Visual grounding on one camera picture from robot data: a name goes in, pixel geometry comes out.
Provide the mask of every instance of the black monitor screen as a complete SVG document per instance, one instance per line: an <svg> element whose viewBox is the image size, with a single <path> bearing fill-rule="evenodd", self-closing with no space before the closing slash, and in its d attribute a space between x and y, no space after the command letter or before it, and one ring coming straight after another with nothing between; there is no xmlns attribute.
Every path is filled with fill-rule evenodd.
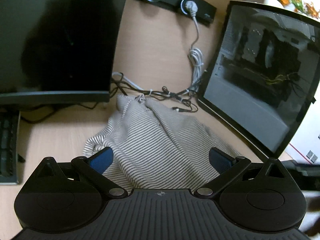
<svg viewBox="0 0 320 240"><path fill-rule="evenodd" d="M0 94L109 90L124 3L0 0Z"/></svg>
<svg viewBox="0 0 320 240"><path fill-rule="evenodd" d="M320 24L243 4L230 8L203 97L275 153L319 82Z"/></svg>

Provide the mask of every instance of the striped fabric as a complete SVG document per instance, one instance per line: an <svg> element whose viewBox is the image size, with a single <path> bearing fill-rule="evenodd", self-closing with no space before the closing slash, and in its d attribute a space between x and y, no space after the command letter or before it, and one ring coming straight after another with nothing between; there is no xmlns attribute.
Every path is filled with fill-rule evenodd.
<svg viewBox="0 0 320 240"><path fill-rule="evenodd" d="M219 174L209 164L211 147L239 153L194 116L178 113L151 98L117 97L106 128L87 140L84 156L109 146L113 164L103 174L121 187L190 188Z"/></svg>

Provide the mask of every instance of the keyboard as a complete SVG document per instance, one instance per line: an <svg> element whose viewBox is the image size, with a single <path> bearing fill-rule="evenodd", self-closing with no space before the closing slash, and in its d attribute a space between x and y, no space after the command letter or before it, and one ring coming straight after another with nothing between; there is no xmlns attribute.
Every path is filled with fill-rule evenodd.
<svg viewBox="0 0 320 240"><path fill-rule="evenodd" d="M17 184L19 113L0 112L0 184Z"/></svg>

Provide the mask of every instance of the red line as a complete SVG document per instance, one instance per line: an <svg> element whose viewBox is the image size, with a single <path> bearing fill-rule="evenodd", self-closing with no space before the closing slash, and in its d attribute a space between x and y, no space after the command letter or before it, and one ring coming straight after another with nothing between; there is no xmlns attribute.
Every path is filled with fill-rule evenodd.
<svg viewBox="0 0 320 240"><path fill-rule="evenodd" d="M296 151L297 151L297 153L299 153L302 157L304 157L304 159L307 161L307 162L309 162L310 164L312 164L301 152L299 152L291 143L289 143L290 144L290 146L293 148L293 149L295 149Z"/></svg>

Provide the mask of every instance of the qr code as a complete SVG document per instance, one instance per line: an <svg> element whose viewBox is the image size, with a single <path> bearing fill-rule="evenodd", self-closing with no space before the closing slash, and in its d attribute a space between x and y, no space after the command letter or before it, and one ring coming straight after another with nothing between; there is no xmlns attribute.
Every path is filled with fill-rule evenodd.
<svg viewBox="0 0 320 240"><path fill-rule="evenodd" d="M313 155L313 152L309 151L308 154L307 154L307 158L310 159L312 157L312 155Z"/></svg>
<svg viewBox="0 0 320 240"><path fill-rule="evenodd" d="M311 162L315 163L317 159L318 159L317 155L313 155L313 157L311 158Z"/></svg>

